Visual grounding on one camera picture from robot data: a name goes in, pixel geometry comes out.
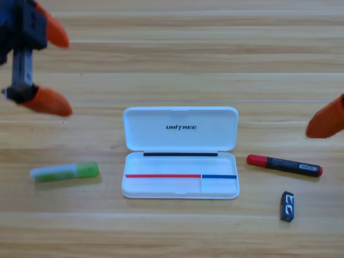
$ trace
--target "white case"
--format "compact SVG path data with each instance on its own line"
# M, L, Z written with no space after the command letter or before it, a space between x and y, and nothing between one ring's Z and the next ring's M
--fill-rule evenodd
M235 157L226 152L235 147L237 139L236 109L130 107L124 111L123 119L127 147L136 151L126 158L124 196L232 199L239 195ZM168 175L141 177L146 174ZM189 175L201 175L201 178L174 178Z

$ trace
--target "red line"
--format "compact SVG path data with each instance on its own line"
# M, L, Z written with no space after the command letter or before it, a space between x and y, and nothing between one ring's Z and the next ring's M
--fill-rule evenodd
M176 175L176 174L128 174L125 175L128 178L200 178L200 175L189 174L189 175Z

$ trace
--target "glue stick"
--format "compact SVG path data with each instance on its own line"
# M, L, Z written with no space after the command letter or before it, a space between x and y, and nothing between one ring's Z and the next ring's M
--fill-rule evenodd
M96 162L35 168L30 171L31 180L34 182L47 182L79 177L95 177L98 174L99 169Z

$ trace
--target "blue stripe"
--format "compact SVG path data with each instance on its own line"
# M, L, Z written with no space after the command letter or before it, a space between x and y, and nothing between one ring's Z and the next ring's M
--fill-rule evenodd
M227 178L227 179L236 179L237 176L233 176L233 175L202 175L202 178Z

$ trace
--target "unitree logo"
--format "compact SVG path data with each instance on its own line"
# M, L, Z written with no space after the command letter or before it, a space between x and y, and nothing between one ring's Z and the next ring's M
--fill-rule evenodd
M197 125L167 125L166 129L197 129Z

